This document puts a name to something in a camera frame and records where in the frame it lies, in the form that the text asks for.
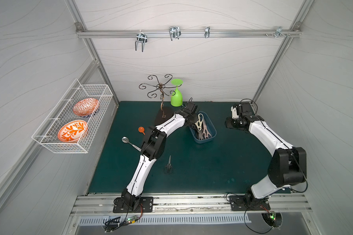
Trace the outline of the cream handled kitchen scissors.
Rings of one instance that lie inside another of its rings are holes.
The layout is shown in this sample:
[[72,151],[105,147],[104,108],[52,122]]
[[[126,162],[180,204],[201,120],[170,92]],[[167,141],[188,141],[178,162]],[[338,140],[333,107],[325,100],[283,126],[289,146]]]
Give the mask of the cream handled kitchen scissors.
[[199,113],[197,115],[197,121],[195,122],[195,126],[196,126],[198,131],[202,131],[203,123],[204,123],[204,116],[203,116],[202,113]]

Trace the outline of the pink handled scissors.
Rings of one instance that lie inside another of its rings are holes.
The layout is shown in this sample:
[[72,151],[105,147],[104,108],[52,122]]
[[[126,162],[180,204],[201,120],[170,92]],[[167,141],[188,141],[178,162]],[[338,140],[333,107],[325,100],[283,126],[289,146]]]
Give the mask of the pink handled scissors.
[[207,129],[207,124],[206,124],[206,121],[204,120],[203,129],[202,129],[201,134],[200,134],[200,139],[201,140],[206,140],[206,139],[209,139],[211,137],[212,137],[212,135],[209,132],[209,130]]

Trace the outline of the small black scissors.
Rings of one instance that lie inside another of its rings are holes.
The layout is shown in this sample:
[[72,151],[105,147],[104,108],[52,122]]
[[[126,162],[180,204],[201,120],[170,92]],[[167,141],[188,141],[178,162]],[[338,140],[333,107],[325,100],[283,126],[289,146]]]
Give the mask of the small black scissors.
[[171,156],[169,156],[168,163],[164,168],[164,174],[172,174],[174,172],[174,169],[171,164]]

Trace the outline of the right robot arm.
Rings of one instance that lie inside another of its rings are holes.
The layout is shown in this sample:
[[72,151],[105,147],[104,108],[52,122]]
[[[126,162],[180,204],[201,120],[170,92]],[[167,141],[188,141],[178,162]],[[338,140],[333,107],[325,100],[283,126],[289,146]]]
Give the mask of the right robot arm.
[[272,156],[267,175],[253,184],[244,196],[247,207],[260,203],[281,189],[307,182],[307,152],[302,147],[293,146],[274,132],[261,116],[253,114],[249,102],[235,104],[230,111],[226,127],[249,132]]

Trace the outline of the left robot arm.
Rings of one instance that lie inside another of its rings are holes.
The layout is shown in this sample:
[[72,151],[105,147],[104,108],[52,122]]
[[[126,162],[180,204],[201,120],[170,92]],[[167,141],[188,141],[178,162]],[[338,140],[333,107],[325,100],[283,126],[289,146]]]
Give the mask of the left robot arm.
[[148,128],[143,138],[138,166],[130,183],[121,194],[123,203],[131,211],[137,209],[140,204],[146,179],[154,163],[164,153],[167,137],[181,127],[193,126],[198,121],[197,108],[195,103],[189,101],[185,107],[175,111],[164,123]]

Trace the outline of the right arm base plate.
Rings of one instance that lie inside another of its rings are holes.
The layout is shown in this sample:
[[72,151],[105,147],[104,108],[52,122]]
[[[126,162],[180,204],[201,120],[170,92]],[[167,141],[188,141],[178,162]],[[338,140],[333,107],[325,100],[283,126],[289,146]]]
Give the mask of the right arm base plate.
[[267,200],[256,199],[248,195],[229,195],[227,197],[232,211],[270,211],[271,207]]

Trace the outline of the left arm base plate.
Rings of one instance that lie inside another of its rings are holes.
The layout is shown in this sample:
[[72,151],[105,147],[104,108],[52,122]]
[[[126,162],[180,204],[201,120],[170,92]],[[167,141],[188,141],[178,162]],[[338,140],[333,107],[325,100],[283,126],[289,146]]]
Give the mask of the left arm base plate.
[[150,213],[153,211],[154,198],[149,196],[141,196],[130,201],[129,199],[118,197],[113,202],[113,213]]

